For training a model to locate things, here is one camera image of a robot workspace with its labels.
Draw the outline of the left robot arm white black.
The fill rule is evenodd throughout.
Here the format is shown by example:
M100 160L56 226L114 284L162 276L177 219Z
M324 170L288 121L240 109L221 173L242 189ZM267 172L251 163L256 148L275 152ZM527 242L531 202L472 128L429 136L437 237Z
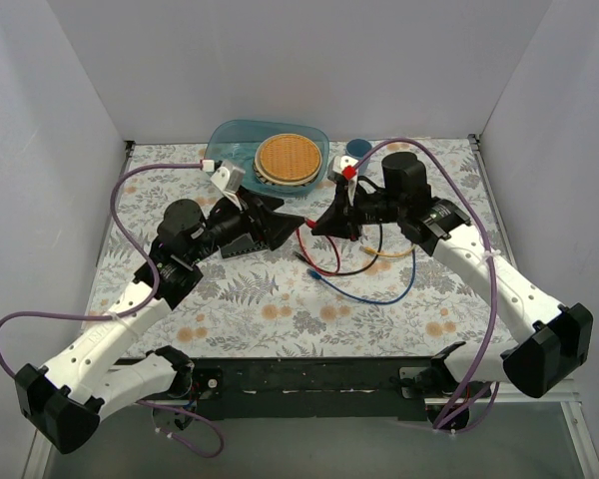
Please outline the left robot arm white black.
M164 346L120 370L112 367L143 334L168 316L202 280L200 261L237 240L279 248L304 222L283 214L283 201L240 190L232 203L220 199L208 215L193 200L167 206L149 261L110 309L42 366L24 365L15 375L21 412L62 454L83 446L111 414L155 394L187 397L193 362Z

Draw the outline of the black network switch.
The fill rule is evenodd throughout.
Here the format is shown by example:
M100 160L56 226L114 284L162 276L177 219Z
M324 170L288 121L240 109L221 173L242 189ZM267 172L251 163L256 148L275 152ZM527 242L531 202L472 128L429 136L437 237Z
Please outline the black network switch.
M233 242L221 247L222 259L238 257L241 255L258 252L267 249L268 246L260 241L253 240L249 234L243 235Z

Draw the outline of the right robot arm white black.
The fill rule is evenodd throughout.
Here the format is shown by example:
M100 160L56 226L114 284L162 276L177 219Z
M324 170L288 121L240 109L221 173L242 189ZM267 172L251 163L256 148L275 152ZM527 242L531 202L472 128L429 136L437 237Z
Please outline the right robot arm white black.
M358 182L357 162L343 156L331 164L332 203L312 228L316 236L358 240L366 225L396 224L405 238L457 274L496 307L512 339L489 345L479 364L475 346L458 342L430 360L413 384L454 396L468 383L506 382L539 398L582 365L593 325L582 304L570 307L541 291L504 257L487 250L465 210L436 197L416 154L397 152L381 162L384 184L368 193Z

